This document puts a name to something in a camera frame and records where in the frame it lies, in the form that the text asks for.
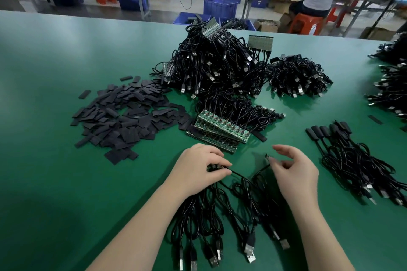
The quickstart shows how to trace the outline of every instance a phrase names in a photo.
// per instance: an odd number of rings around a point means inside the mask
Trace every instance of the green workbench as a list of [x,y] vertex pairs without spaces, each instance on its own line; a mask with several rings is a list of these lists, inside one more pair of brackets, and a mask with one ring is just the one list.
[[[91,144],[76,149],[82,127],[69,126],[71,115],[119,78],[148,78],[151,67],[168,61],[186,37],[179,25],[0,11],[0,262],[2,270],[84,270],[121,227],[165,180],[180,153],[197,143],[172,127],[155,140],[142,140],[135,161],[113,166],[106,150]],[[246,40],[260,32],[234,31]],[[357,270],[405,270],[407,210],[374,192],[377,206],[358,202],[319,164],[320,154],[304,129],[347,121],[357,142],[387,161],[407,181],[407,137],[395,114],[369,107],[365,93],[380,79],[371,60],[380,42],[340,37],[273,33],[272,57],[302,54],[320,63],[334,81],[323,97],[278,98],[265,85],[255,100],[287,117],[269,125],[265,143],[252,137],[226,158],[234,170],[250,176],[275,155],[275,143],[300,148],[319,168],[319,203],[334,234]],[[78,99],[84,89],[92,93]],[[193,100],[173,91],[171,102],[192,109]],[[373,114],[384,122],[374,123]],[[238,253],[237,238],[226,217],[224,260],[218,270],[304,270],[306,263],[296,226],[287,212],[291,249],[259,227],[257,260]],[[199,270],[209,270],[196,241]],[[173,269],[171,245],[163,242],[154,270]]]

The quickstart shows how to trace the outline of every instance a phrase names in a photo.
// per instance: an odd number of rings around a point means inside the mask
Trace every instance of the concrete floor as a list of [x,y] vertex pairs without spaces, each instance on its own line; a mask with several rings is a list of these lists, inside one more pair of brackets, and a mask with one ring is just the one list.
[[[119,3],[102,6],[96,0],[84,0],[84,4],[76,7],[54,7],[50,6],[46,0],[36,0],[39,5],[40,13],[69,15],[79,17],[95,17],[95,18],[110,18],[123,19],[131,21],[140,21],[140,12],[123,11],[120,9]],[[146,18],[146,21],[172,23],[180,12],[203,13],[204,0],[150,0],[151,16]],[[241,17],[243,12],[244,2],[241,2],[236,11],[236,17]],[[35,12],[35,8],[29,0],[0,0],[0,10],[8,11],[26,11]],[[359,18],[356,20],[348,37],[359,37],[365,27],[371,26],[380,13],[362,11]],[[254,21],[256,19],[268,19],[278,21],[282,15],[274,12],[270,8],[251,8],[249,18]],[[346,15],[341,27],[333,28],[333,22],[327,24],[321,35],[339,36],[349,25],[353,15]],[[404,20],[386,14],[378,24],[378,27],[383,27],[388,30],[396,31]]]

